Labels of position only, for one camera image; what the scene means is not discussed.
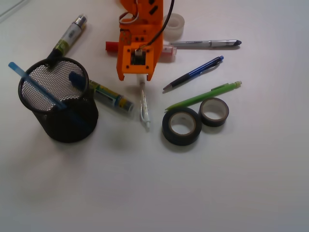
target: blue mechanical pencil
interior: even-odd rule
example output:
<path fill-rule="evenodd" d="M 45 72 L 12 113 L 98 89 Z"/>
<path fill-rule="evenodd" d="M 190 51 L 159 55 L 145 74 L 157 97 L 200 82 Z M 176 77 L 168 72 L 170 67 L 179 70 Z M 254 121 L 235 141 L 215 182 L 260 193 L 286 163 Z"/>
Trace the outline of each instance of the blue mechanical pencil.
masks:
<path fill-rule="evenodd" d="M 219 64 L 222 60 L 224 59 L 223 56 L 217 57 L 211 61 L 209 61 L 206 64 L 203 64 L 202 66 L 198 67 L 197 69 L 194 69 L 191 72 L 188 72 L 187 74 L 179 77 L 178 79 L 174 80 L 173 82 L 171 82 L 170 84 L 168 84 L 167 86 L 165 86 L 163 88 L 163 90 L 170 90 L 173 89 L 174 87 L 182 84 L 183 82 L 190 80 L 192 78 L 194 78 L 195 76 L 199 75 L 201 72 L 213 68 L 215 67 L 217 64 Z"/>

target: clear tape roll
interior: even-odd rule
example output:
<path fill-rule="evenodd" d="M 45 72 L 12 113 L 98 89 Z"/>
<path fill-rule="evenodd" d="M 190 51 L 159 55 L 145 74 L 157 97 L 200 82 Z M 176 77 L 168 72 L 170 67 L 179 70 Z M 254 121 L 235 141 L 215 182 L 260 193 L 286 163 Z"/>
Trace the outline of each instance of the clear tape roll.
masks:
<path fill-rule="evenodd" d="M 183 34 L 184 18 L 180 14 L 171 14 L 169 22 L 164 29 L 164 39 L 167 41 L 173 41 L 181 37 Z"/>

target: electrical tape roll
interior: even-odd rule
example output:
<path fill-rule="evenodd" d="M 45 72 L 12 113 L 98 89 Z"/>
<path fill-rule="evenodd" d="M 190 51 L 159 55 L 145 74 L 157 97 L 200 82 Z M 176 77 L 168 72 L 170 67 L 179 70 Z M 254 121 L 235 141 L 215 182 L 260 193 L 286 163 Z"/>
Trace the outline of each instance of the electrical tape roll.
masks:
<path fill-rule="evenodd" d="M 205 112 L 207 111 L 218 112 L 220 118 L 214 119 L 207 117 L 205 114 Z M 198 114 L 202 123 L 206 126 L 219 127 L 225 123 L 229 114 L 229 109 L 227 104 L 223 100 L 219 98 L 208 98 L 202 102 Z"/>
<path fill-rule="evenodd" d="M 187 134 L 179 134 L 175 132 L 172 128 L 173 120 L 180 119 L 188 119 L 188 121 L 193 122 L 192 129 Z M 178 146 L 187 146 L 195 142 L 201 133 L 202 130 L 202 122 L 198 116 L 198 114 L 186 107 L 179 107 L 172 110 L 167 111 L 167 113 L 163 117 L 162 121 L 162 133 L 164 137 L 172 144 Z"/>

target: orange 3d printed part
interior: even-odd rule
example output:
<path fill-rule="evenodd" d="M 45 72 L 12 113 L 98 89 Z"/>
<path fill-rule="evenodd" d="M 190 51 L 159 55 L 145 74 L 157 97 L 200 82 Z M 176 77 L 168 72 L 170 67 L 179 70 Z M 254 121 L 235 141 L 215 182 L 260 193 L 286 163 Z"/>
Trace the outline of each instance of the orange 3d printed part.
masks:
<path fill-rule="evenodd" d="M 147 74 L 150 81 L 163 48 L 163 0 L 120 0 L 128 11 L 120 16 L 117 72 Z M 126 14 L 132 19 L 123 19 Z"/>

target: black mesh pen holder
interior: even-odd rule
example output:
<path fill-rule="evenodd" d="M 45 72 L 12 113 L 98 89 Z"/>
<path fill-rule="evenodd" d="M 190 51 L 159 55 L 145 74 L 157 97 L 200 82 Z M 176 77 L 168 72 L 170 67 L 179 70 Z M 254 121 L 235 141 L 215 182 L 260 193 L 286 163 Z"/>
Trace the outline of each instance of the black mesh pen holder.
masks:
<path fill-rule="evenodd" d="M 98 109 L 93 89 L 88 85 L 88 74 L 81 64 L 70 58 L 44 59 L 30 67 L 26 73 L 66 106 L 65 109 L 59 109 L 31 84 L 21 79 L 18 86 L 21 102 L 33 112 L 51 138 L 73 143 L 93 132 L 97 125 Z M 72 85 L 70 73 L 84 78 L 83 88 Z"/>

